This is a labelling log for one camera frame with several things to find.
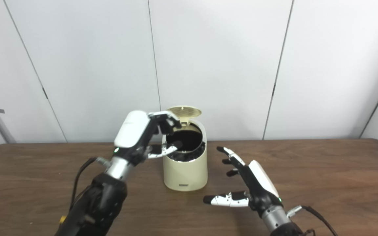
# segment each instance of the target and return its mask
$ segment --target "black cable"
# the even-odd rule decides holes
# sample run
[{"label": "black cable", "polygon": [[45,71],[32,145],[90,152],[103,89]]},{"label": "black cable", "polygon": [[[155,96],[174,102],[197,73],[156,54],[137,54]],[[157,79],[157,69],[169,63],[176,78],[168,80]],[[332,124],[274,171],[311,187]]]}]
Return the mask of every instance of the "black cable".
[{"label": "black cable", "polygon": [[75,176],[75,181],[74,181],[74,187],[72,189],[72,196],[71,196],[71,205],[69,206],[69,210],[72,209],[72,206],[74,205],[75,203],[75,194],[77,193],[77,185],[78,185],[78,179],[80,178],[80,175],[81,173],[85,170],[85,168],[87,168],[91,163],[93,163],[94,161],[96,161],[97,157],[91,157],[89,158],[81,167],[80,169],[78,170],[78,173],[77,175]]},{"label": "black cable", "polygon": [[319,220],[321,220],[328,228],[329,230],[332,232],[332,234],[334,236],[338,236],[338,234],[335,232],[335,230],[332,228],[332,226],[325,220],[325,218],[319,214],[319,212],[317,212],[315,209],[313,209],[311,206],[301,206],[303,209],[305,209],[306,211],[312,213],[313,215],[315,215]]}]

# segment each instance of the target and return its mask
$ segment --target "robotic hand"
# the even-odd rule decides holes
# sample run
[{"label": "robotic hand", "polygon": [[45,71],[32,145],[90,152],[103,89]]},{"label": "robotic hand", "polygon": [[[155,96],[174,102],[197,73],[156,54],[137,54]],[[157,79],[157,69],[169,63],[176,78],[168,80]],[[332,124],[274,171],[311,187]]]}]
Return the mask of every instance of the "robotic hand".
[{"label": "robotic hand", "polygon": [[[172,112],[130,112],[114,140],[112,160],[93,157],[78,171],[69,213],[55,236],[106,235],[127,196],[125,181],[130,170],[148,158],[162,157],[182,146],[181,142],[162,145],[160,153],[153,154],[148,145],[151,137],[159,134],[159,129],[166,135],[173,134],[174,128],[181,128],[181,124]],[[96,176],[75,198],[80,173],[94,161],[106,166],[106,171]]]},{"label": "robotic hand", "polygon": [[329,227],[330,231],[337,236],[330,224],[310,206],[296,206],[285,213],[278,192],[257,161],[253,160],[249,165],[246,165],[243,160],[230,149],[217,147],[217,150],[229,157],[228,159],[222,160],[224,164],[231,164],[235,167],[235,169],[227,172],[227,176],[231,177],[239,174],[247,185],[249,193],[239,191],[205,196],[204,203],[228,207],[249,206],[253,211],[258,212],[259,217],[264,221],[270,231],[270,236],[306,236],[309,233],[315,235],[313,229],[303,233],[290,219],[290,217],[294,216],[298,211],[305,209],[323,221],[327,227]]}]

